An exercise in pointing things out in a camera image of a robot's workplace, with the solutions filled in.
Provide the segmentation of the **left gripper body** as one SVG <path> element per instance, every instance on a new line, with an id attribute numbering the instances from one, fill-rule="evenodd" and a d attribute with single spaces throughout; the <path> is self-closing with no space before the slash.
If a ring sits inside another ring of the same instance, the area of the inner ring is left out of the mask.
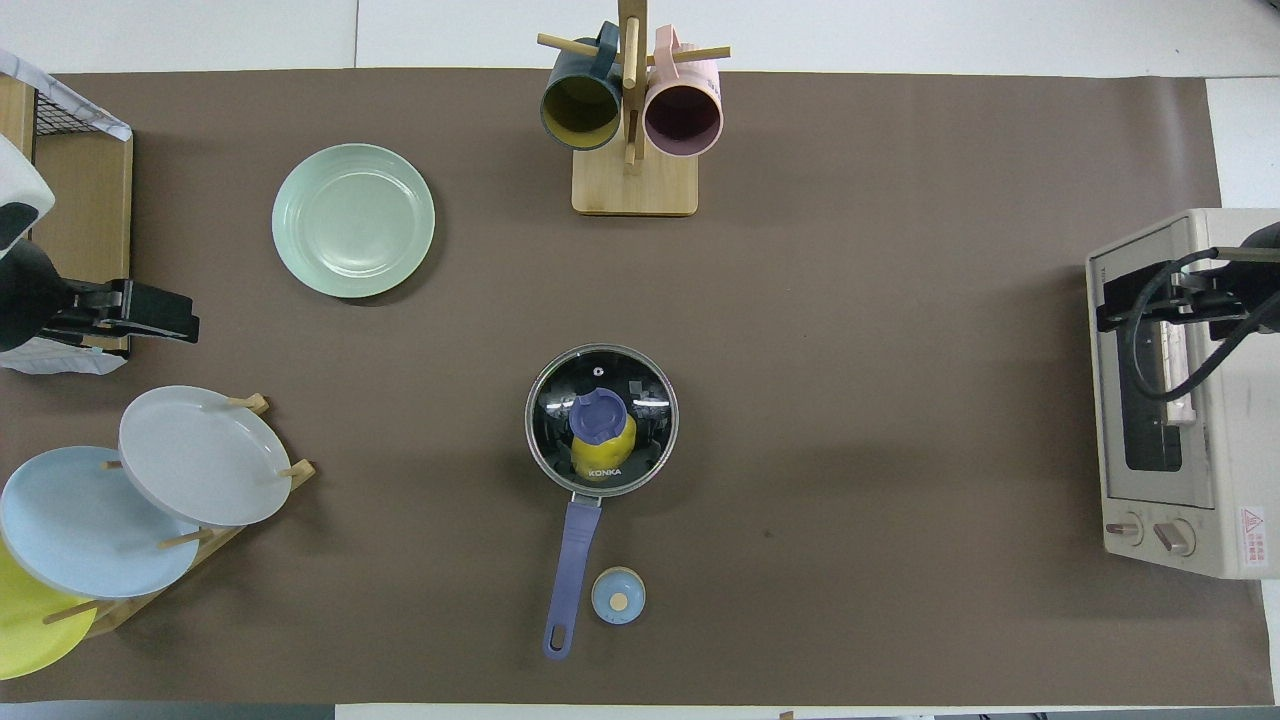
<path id="1" fill-rule="evenodd" d="M 124 338 L 129 334 L 120 325 L 131 281 L 63 281 L 67 304 L 61 309 L 61 333 L 97 338 Z"/>

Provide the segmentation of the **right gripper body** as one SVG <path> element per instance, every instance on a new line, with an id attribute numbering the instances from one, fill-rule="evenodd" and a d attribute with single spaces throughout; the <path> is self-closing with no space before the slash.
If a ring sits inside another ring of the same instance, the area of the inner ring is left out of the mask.
<path id="1" fill-rule="evenodd" d="M 1249 272 L 1245 263 L 1228 263 L 1225 266 L 1193 272 L 1189 263 L 1178 266 L 1171 274 L 1192 277 L 1192 286 L 1180 290 L 1179 299 L 1187 300 L 1170 316 L 1171 325 L 1210 324 L 1212 340 L 1226 340 L 1231 334 L 1247 337 L 1251 329 L 1245 320 L 1251 310 L 1245 305 L 1245 277 Z"/>

